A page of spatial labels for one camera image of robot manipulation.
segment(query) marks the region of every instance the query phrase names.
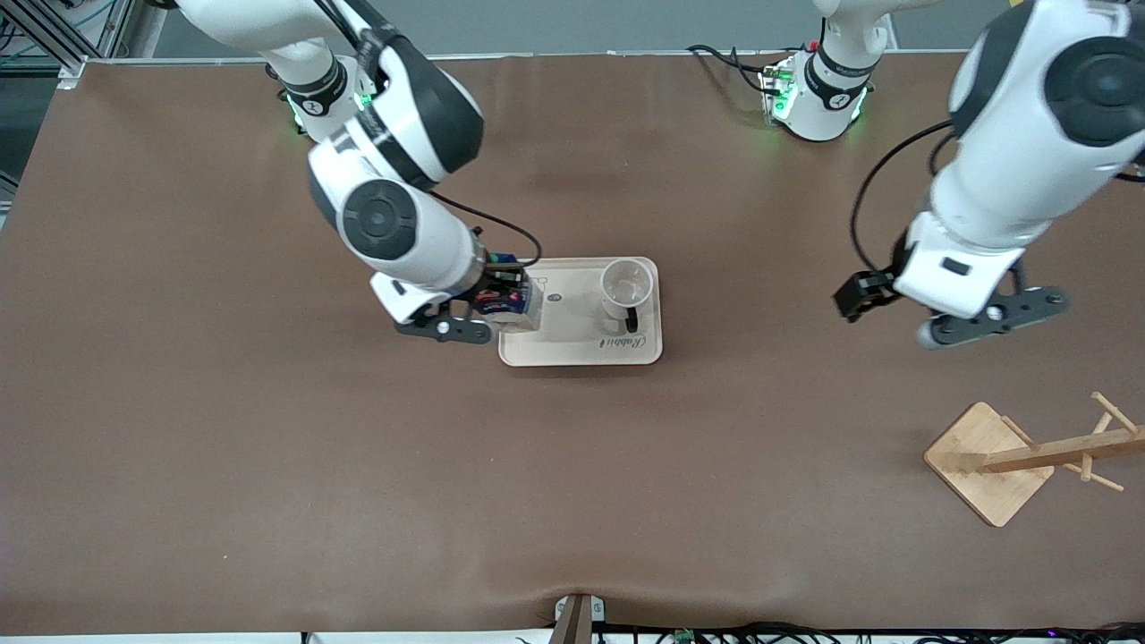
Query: wooden base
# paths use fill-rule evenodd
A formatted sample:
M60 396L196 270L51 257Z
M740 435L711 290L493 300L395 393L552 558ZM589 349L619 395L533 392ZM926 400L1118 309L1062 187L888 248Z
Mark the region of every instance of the wooden base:
M978 402L926 450L923 460L987 524L1002 527L1053 474L1036 468L994 474L976 471L987 454L1025 447L993 407Z

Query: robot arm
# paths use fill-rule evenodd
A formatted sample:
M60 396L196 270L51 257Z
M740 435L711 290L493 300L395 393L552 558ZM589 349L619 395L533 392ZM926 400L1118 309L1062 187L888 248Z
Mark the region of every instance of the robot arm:
M918 338L930 347L1065 309L1057 289L1025 286L1018 261L1145 148L1145 8L1036 0L1010 9L966 55L949 109L955 160L934 178L892 266L856 276L934 311ZM1018 289L1003 296L1008 273ZM854 284L837 301L858 317ZM868 305L886 296L867 294Z
M260 52L309 115L307 131L319 141L309 154L310 194L377 272L371 288L400 332L488 343L492 328L473 313L535 328L539 298L523 266L487 252L428 194L481 148L484 120L457 80L362 0L177 0L177 8L212 38ZM331 55L323 38L341 36L356 60ZM360 77L380 92L356 99L350 79ZM464 316L452 315L453 300L467 304Z
M867 81L886 50L883 17L939 0L813 0L823 14L823 34L811 52L799 52L765 73L764 107L771 119L798 136L828 141L859 117Z

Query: table surface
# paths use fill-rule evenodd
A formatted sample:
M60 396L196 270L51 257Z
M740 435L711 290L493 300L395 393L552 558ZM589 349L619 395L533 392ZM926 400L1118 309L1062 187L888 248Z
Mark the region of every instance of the table surface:
M88 65L0 236L0 633L520 628L570 591L666 626L1145 619L1138 463L996 529L922 460L979 400L1043 440L1093 390L1145 417L1139 188L1028 253L1074 298L1051 323L929 353L921 307L834 311L854 191L956 65L887 56L815 144L710 58L449 63L488 129L445 194L660 267L658 363L537 370L393 331L261 68ZM874 186L872 252L927 150Z

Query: tray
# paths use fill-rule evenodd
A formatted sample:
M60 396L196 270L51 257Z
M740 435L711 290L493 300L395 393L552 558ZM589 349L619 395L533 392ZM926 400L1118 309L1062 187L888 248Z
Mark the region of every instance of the tray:
M510 367L574 367L591 364L652 364L660 360L664 340L660 314L660 273L656 264L634 257L653 274L648 305L640 311L635 333L605 313L600 274L615 257L542 259L529 275L545 298L540 329L500 333L498 353Z

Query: blue cable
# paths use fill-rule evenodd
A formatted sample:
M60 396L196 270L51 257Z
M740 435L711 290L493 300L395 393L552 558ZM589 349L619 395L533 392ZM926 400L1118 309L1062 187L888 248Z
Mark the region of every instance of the blue cable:
M116 0L108 0L102 7L100 7L98 9L96 9L94 14L92 14L90 16L88 16L88 17L79 21L79 22L77 22L72 26L76 26L76 28L84 26L85 24L87 24L87 23L92 22L93 19L95 19L95 17L98 16L100 14L102 14L102 13L106 11L108 9L110 9L111 6L114 5L114 3L116 3ZM14 60L23 56L24 54L26 54L26 53L29 53L32 49L35 49L38 47L39 47L39 45L29 45L27 47L24 47L23 49L21 49L19 52L16 52L15 54L11 54L9 56L5 56L3 58L0 58L0 66L3 66L6 64L8 64L9 61L14 61Z

